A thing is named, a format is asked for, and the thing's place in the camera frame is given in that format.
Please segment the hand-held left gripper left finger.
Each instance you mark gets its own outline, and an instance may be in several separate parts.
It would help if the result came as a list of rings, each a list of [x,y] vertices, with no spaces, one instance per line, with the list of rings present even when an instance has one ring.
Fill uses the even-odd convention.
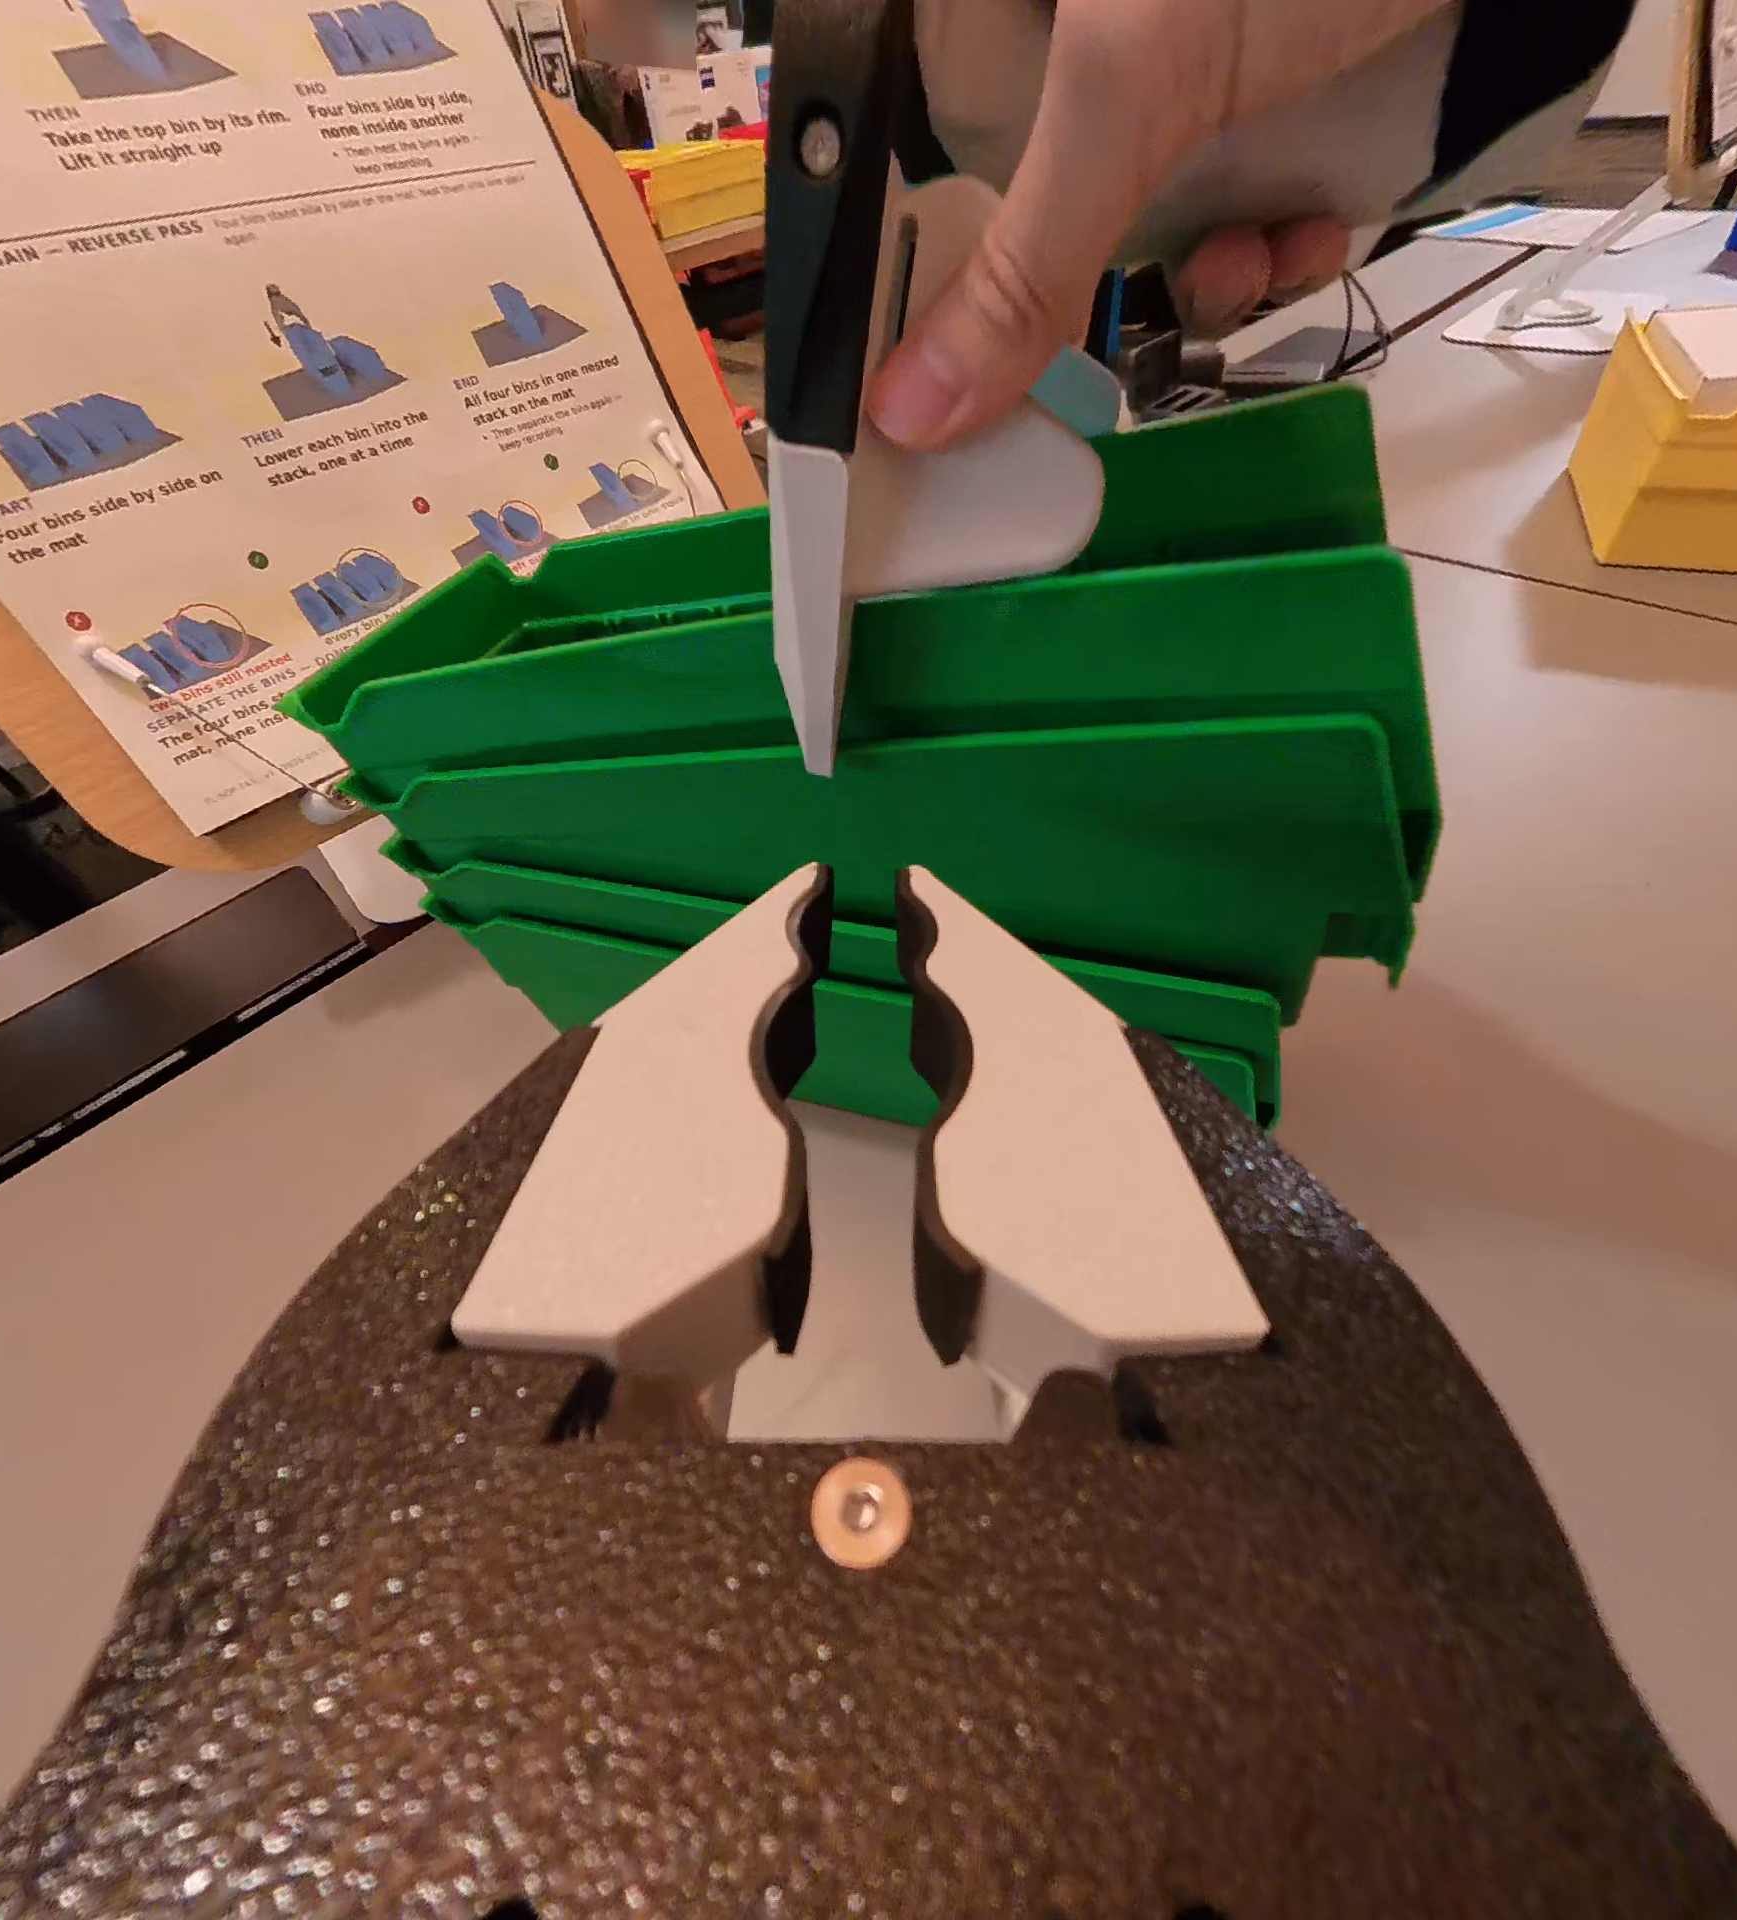
[[[463,1348],[594,1362],[728,1424],[740,1369],[790,1354],[806,1312],[789,1096],[829,964],[830,869],[809,863],[555,1044],[573,1076],[451,1315]]]

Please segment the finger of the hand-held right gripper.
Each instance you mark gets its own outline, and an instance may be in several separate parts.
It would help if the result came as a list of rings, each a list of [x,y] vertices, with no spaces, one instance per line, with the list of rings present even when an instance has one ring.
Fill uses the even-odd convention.
[[[785,439],[766,454],[774,663],[804,771],[833,779],[850,641],[849,463]]]

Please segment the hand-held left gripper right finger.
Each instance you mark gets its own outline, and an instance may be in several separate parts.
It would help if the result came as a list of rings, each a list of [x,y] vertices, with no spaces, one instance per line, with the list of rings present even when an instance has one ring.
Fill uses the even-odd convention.
[[[914,1302],[1010,1426],[1051,1380],[1256,1353],[1270,1318],[1135,1033],[928,869],[896,880],[920,1139]]]

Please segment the person's right hand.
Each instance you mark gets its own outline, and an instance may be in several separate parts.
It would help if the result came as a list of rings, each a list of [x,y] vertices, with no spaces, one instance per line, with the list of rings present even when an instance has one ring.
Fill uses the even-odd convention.
[[[911,453],[998,421],[1090,320],[1097,283],[1192,156],[1386,54],[1438,4],[1059,4],[1026,155],[974,252],[877,377]]]

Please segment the yellow plastic bin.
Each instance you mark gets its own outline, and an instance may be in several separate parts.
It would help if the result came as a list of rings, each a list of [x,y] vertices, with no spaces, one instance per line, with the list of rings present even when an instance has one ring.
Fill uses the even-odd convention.
[[[690,140],[627,151],[617,165],[664,245],[717,228],[745,228],[764,215],[764,144],[759,139]]]
[[[1737,305],[1625,320],[1570,481],[1600,564],[1737,574]]]

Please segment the white and blue box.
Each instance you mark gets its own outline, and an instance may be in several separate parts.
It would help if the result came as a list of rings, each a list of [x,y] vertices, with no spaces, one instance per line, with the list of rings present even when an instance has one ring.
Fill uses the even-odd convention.
[[[696,56],[694,64],[641,66],[641,102],[650,146],[747,139],[768,114],[768,45]]]

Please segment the printed instruction sheet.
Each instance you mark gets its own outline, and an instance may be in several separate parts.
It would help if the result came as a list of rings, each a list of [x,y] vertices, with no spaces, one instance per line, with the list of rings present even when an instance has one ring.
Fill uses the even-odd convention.
[[[0,604],[193,835],[473,563],[724,508],[532,93],[493,4],[0,4]]]

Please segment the blue and white paper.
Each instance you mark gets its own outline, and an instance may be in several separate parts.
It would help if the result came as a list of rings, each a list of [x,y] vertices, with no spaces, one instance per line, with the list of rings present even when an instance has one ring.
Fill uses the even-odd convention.
[[[1585,247],[1616,215],[1616,208],[1601,207],[1491,204],[1422,228],[1419,239],[1573,251]],[[1704,228],[1714,217],[1712,208],[1665,208],[1607,243],[1606,251],[1611,255],[1631,252]]]

